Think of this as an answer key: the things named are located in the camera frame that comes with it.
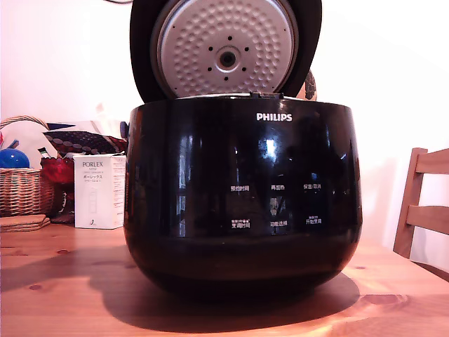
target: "wooden coaster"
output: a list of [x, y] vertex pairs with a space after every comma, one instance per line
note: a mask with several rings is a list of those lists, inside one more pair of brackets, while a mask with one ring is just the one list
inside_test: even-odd
[[50, 223], [50, 219], [49, 218], [45, 218], [45, 216], [43, 216], [43, 220], [39, 223], [28, 223], [29, 220], [26, 220], [25, 223], [20, 223], [17, 221], [17, 219], [15, 220], [11, 220], [8, 219], [5, 222], [1, 222], [1, 228], [0, 228], [0, 232], [5, 233], [5, 232], [31, 232], [33, 230], [39, 230], [45, 226], [47, 226]]
[[38, 214], [37, 216], [8, 216], [0, 218], [0, 227], [42, 223], [44, 220], [45, 214]]

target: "wooden chair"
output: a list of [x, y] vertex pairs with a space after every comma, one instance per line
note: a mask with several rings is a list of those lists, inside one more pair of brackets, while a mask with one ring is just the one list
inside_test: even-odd
[[[449, 149], [427, 152], [426, 149], [414, 148], [408, 167], [406, 188], [393, 247], [393, 251], [404, 258], [410, 258], [415, 227], [449, 235], [449, 207], [418, 206], [424, 174], [449, 174]], [[425, 263], [416, 264], [449, 282], [449, 273]]]

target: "open lid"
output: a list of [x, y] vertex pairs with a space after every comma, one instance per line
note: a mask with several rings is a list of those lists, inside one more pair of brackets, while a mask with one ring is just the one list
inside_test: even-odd
[[296, 96], [321, 0], [134, 0], [130, 56], [145, 103], [220, 93]]

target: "white wall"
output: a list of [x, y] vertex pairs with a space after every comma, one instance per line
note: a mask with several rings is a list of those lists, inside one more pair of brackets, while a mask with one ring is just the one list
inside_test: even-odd
[[[412, 147], [449, 147], [448, 15], [444, 0], [323, 0], [318, 99], [353, 109], [363, 235], [389, 248]], [[449, 206], [448, 189], [425, 176], [420, 203]], [[449, 237], [416, 229], [411, 257], [449, 270]]]
[[128, 120], [142, 102], [130, 66], [130, 8], [103, 0], [2, 0], [2, 119]]
[[[353, 109], [363, 235], [391, 248], [411, 148], [449, 147], [449, 4], [323, 0], [323, 9], [312, 66], [319, 100]], [[141, 103], [129, 13], [102, 0], [2, 0], [2, 119], [128, 120]], [[424, 179], [422, 204], [449, 205], [444, 178]], [[412, 258], [449, 270], [449, 237], [417, 230]]]

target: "glossy black surface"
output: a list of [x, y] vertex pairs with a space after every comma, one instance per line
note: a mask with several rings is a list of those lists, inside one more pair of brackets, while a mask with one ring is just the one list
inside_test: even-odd
[[349, 108], [166, 100], [135, 109], [129, 132], [126, 241], [163, 288], [295, 293], [334, 277], [352, 257], [362, 214]]

